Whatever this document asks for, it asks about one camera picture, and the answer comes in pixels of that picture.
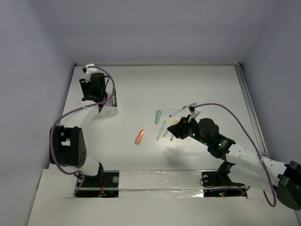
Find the yellow tipped marker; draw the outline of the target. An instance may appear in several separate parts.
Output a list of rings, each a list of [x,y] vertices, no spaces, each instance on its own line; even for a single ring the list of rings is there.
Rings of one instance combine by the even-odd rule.
[[[169,125],[169,127],[175,125],[176,122],[177,122],[177,120],[174,120],[174,121]],[[166,131],[163,133],[162,137],[165,137],[168,133],[169,133],[169,131],[168,131],[168,129],[166,129]]]

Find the white foam front board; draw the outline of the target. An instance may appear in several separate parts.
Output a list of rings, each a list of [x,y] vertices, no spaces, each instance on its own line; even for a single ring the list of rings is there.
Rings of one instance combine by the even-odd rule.
[[[74,179],[42,172],[30,226],[296,226],[293,210],[244,197],[70,197]]]

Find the green correction tape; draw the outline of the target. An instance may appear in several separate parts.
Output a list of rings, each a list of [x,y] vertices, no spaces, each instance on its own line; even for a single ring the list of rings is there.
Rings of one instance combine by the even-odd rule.
[[[155,114],[155,120],[154,120],[154,123],[156,125],[159,124],[161,115],[162,115],[162,111],[161,110],[157,110],[156,114]]]

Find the green ink pen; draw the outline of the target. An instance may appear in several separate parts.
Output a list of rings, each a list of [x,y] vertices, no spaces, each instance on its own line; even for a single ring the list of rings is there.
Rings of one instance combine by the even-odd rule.
[[[113,106],[117,107],[117,97],[116,97],[116,90],[114,89],[114,95],[113,95]]]

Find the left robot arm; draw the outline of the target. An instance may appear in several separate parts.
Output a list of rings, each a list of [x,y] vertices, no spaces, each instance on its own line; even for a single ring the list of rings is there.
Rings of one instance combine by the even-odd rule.
[[[103,166],[87,156],[83,127],[114,97],[113,92],[110,96],[106,92],[106,78],[111,76],[98,71],[86,72],[86,77],[79,80],[83,92],[81,107],[63,115],[62,118],[70,116],[63,125],[55,122],[49,136],[50,163],[65,175],[88,179],[94,186],[104,181]]]

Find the yellow-green highlighter pen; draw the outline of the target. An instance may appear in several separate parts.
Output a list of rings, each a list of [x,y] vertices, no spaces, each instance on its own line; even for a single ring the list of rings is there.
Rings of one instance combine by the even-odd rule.
[[[165,125],[166,125],[166,120],[164,120],[164,122],[162,123],[162,126],[161,126],[161,128],[160,128],[160,130],[159,130],[159,132],[158,132],[158,135],[157,135],[157,137],[156,137],[156,140],[157,140],[157,141],[160,139],[160,137],[161,137],[161,135],[162,135],[162,132],[163,132],[163,130],[164,130],[164,128],[165,128]]]

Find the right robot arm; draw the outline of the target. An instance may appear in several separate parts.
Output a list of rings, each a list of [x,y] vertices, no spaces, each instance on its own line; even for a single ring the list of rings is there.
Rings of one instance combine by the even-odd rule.
[[[176,138],[191,137],[207,146],[208,152],[223,164],[216,172],[217,181],[242,183],[276,194],[286,207],[301,209],[301,165],[295,161],[274,161],[240,146],[219,133],[219,127],[209,118],[199,121],[190,116],[167,128]]]

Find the brown tipped white marker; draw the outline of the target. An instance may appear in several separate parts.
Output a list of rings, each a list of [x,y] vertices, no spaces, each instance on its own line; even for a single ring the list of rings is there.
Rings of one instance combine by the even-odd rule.
[[[187,108],[186,105],[182,106],[181,108],[177,109],[175,112],[172,112],[169,117],[173,117],[175,116],[176,114],[180,113],[181,111],[183,111],[185,108]]]

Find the white divided container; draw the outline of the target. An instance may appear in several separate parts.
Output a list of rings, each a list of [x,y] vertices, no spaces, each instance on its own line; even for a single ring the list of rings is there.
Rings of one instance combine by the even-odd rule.
[[[117,102],[117,107],[113,106],[113,95],[114,95],[114,89],[112,89],[112,93],[109,93],[109,95],[112,95],[112,98],[105,103],[102,110],[99,113],[99,116],[111,116],[111,115],[117,115],[119,114],[119,105]]]

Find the aluminium side rail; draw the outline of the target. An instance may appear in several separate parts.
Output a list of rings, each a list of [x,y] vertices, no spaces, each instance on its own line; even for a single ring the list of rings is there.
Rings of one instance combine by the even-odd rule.
[[[245,80],[243,70],[242,70],[242,65],[237,64],[234,67],[235,67],[236,74],[237,74],[237,77],[238,77],[238,81],[239,81],[239,84],[240,84],[240,87],[241,87],[241,90],[242,90],[242,93],[243,93],[243,97],[244,97],[244,100],[245,100],[247,111],[248,111],[248,114],[249,114],[249,117],[250,117],[250,120],[251,120],[251,125],[252,125],[252,128],[253,128],[253,133],[255,135],[255,140],[256,140],[255,143],[257,144],[261,155],[263,155],[264,157],[270,158],[270,154],[267,150],[265,140],[264,140],[264,137],[263,137],[263,133],[261,131],[259,121],[258,121],[256,112],[255,112],[255,109],[254,109],[254,106],[253,106],[253,103],[252,103],[252,100],[251,100],[251,96],[250,96],[247,84],[246,84],[246,80]]]

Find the orange correction tape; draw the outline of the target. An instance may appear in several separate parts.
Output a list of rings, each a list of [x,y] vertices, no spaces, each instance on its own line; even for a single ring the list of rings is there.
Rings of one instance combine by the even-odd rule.
[[[143,139],[143,136],[145,134],[145,131],[142,129],[139,134],[137,135],[136,139],[135,139],[135,144],[139,145]]]

